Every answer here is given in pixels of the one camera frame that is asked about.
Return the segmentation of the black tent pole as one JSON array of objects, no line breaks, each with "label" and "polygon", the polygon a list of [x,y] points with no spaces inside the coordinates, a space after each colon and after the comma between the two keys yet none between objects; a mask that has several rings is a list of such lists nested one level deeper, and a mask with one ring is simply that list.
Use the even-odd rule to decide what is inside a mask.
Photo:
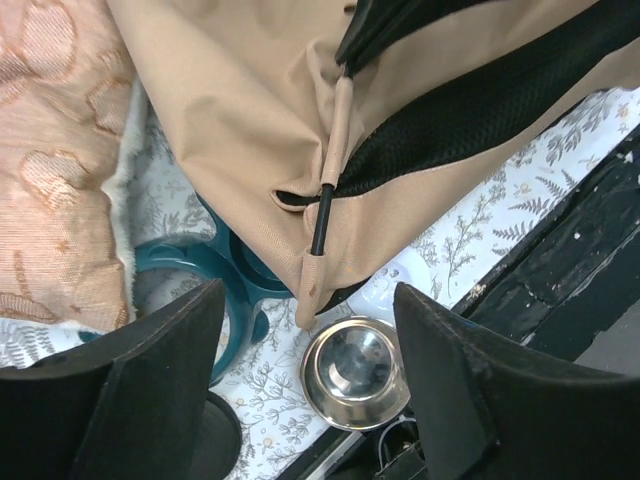
[{"label": "black tent pole", "polygon": [[322,256],[324,254],[333,192],[334,187],[331,184],[324,184],[322,186],[315,229],[310,248],[310,254],[314,256]]}]

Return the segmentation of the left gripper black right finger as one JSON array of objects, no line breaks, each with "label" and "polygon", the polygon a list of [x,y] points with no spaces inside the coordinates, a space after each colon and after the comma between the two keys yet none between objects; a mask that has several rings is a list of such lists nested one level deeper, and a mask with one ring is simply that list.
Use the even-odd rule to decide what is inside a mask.
[{"label": "left gripper black right finger", "polygon": [[639,381],[557,359],[413,286],[394,315],[431,479],[635,479]]}]

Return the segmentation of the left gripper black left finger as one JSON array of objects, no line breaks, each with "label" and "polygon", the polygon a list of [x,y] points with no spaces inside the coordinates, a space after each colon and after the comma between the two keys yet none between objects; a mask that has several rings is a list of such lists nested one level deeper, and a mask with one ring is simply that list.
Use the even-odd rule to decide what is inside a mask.
[{"label": "left gripper black left finger", "polygon": [[208,281],[155,313],[1,371],[4,479],[184,479],[223,322]]}]

